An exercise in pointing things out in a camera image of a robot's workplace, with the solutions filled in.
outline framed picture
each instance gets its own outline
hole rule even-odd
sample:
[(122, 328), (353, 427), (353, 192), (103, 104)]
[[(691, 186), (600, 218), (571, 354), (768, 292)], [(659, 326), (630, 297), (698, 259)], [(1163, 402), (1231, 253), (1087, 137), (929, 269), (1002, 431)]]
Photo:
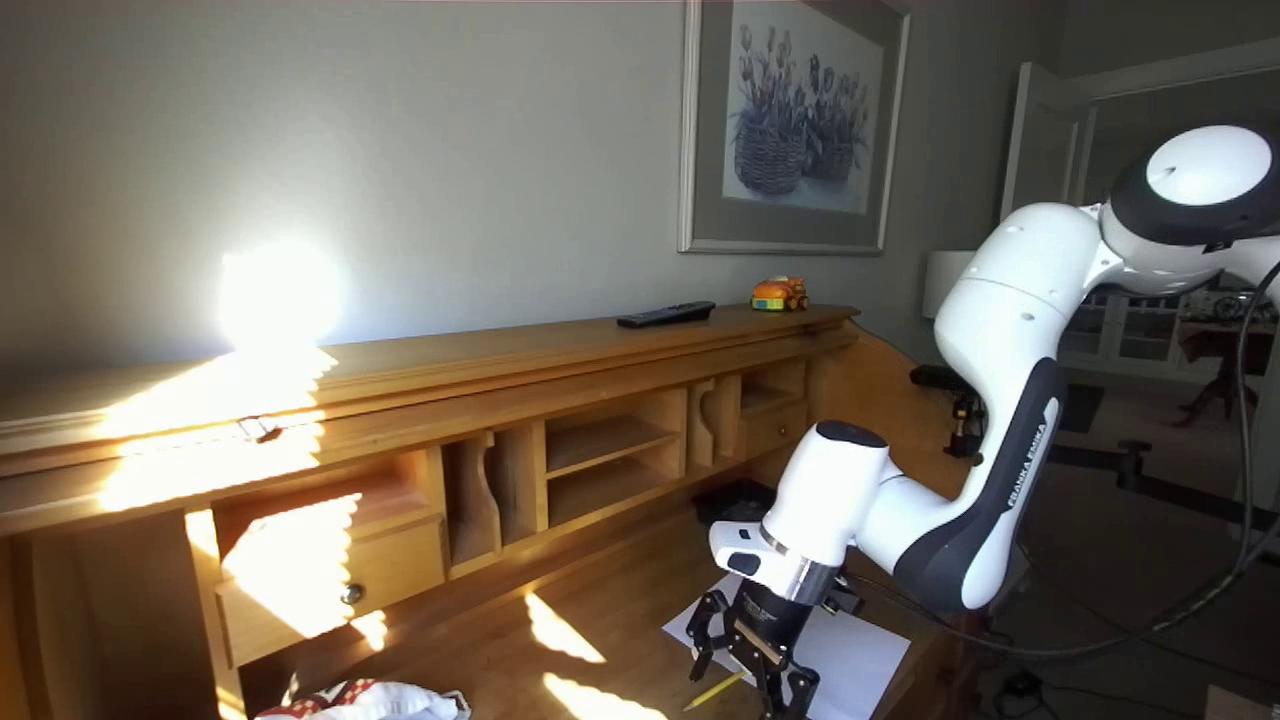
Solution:
[(886, 253), (910, 13), (687, 0), (680, 253)]

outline wall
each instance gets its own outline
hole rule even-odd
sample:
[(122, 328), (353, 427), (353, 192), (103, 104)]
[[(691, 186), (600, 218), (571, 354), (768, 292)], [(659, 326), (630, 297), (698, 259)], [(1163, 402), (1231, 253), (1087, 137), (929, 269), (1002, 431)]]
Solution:
[[(0, 372), (224, 349), (229, 257), (322, 250), (327, 342), (746, 302), (774, 273), (929, 354), (921, 253), (992, 226), (1055, 0), (915, 0), (886, 257), (676, 257), (671, 0), (6, 0)], [(284, 315), (306, 269), (247, 314)]]
[(1273, 0), (1070, 0), (1051, 70), (1105, 71), (1273, 38)]

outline cable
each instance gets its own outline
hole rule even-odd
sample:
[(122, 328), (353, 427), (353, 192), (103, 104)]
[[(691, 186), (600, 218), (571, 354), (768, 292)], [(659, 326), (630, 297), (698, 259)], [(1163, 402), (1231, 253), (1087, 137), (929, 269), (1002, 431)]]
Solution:
[(1246, 306), (1246, 322), (1240, 322), (1240, 334), (1238, 334), (1238, 427), (1240, 427), (1240, 505), (1246, 505), (1246, 515), (1240, 515), (1240, 557), (1238, 557), (1238, 570), (1247, 563), (1247, 538), (1253, 538), (1253, 515), (1255, 515), (1255, 495), (1253, 495), (1253, 407), (1247, 407), (1247, 383), (1246, 383), (1246, 372), (1247, 372), (1247, 338), (1253, 338), (1253, 315), (1270, 306), (1270, 289), (1277, 283), (1277, 273), (1280, 264), (1270, 269), (1270, 276), (1247, 292), (1247, 306)]
[(1190, 660), (1190, 666), (1206, 666), (1206, 667), (1212, 667), (1212, 673), (1220, 673), (1220, 675), (1231, 675), (1231, 680), (1280, 688), (1280, 675), (1261, 675), (1261, 673), (1253, 673), (1253, 667), (1238, 667), (1238, 666), (1223, 666), (1223, 660), (1215, 660), (1215, 657), (1202, 657), (1202, 653), (1163, 645), (1162, 635), (1152, 635), (1147, 649), (1158, 649), (1158, 653), (1163, 653), (1163, 657), (1182, 657), (1182, 660)]
[(1139, 630), (1123, 630), (1115, 622), (1110, 622), (1105, 611), (1097, 611), (1092, 603), (1078, 601), (1078, 610), (1092, 611), (1100, 623), (1110, 623), (1115, 635), (1097, 642), (1097, 645), (1074, 645), (1074, 649), (1030, 649), (1030, 645), (1008, 645), (1008, 642), (992, 642), (992, 635), (976, 635), (955, 630), (954, 622), (915, 610), (921, 615), (929, 615), (933, 623), (940, 623), (945, 632), (962, 635), (964, 645), (987, 649), (987, 653), (1004, 653), (1004, 657), (1021, 657), (1021, 660), (1083, 660), (1083, 657), (1100, 657), (1111, 653), (1120, 645), (1132, 642), (1152, 642), (1162, 632), (1171, 632), (1177, 623), (1202, 615), (1212, 601), (1220, 601), (1264, 551), (1270, 543), (1280, 540), (1280, 522), (1264, 532), (1264, 540), (1255, 549), (1247, 549), (1246, 559), (1238, 559), (1223, 577), (1206, 581), (1196, 593), (1190, 593), (1190, 601), (1158, 611), (1152, 622), (1143, 622)]

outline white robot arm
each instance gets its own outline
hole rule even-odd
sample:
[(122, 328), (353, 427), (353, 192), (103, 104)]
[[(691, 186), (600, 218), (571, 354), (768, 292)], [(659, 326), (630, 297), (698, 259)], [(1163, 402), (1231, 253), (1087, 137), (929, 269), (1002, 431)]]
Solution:
[(1177, 297), (1220, 273), (1261, 283), (1280, 264), (1280, 144), (1196, 130), (1162, 144), (1110, 203), (1030, 203), (972, 257), (937, 315), (945, 359), (987, 407), (979, 466), (955, 502), (906, 475), (872, 431), (823, 420), (792, 451), (762, 524), (712, 524), (712, 557), (746, 577), (719, 601), (719, 645), (742, 657), (768, 715), (807, 704), (817, 675), (780, 698), (780, 667), (858, 549), (921, 610), (955, 615), (998, 601), (1011, 532), (1062, 420), (1055, 346), (1100, 283)]

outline wooden sideboard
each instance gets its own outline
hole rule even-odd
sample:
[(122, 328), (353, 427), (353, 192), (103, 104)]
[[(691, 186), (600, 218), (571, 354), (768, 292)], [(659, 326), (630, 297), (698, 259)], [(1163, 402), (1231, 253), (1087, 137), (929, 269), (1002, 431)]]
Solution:
[(859, 398), (913, 389), (902, 359), (838, 368), (859, 342), (850, 310), (716, 310), (23, 383), (0, 398), (0, 715), (237, 715), (246, 666), (774, 480), (813, 417), (887, 420), (955, 486), (950, 404), (876, 417)]

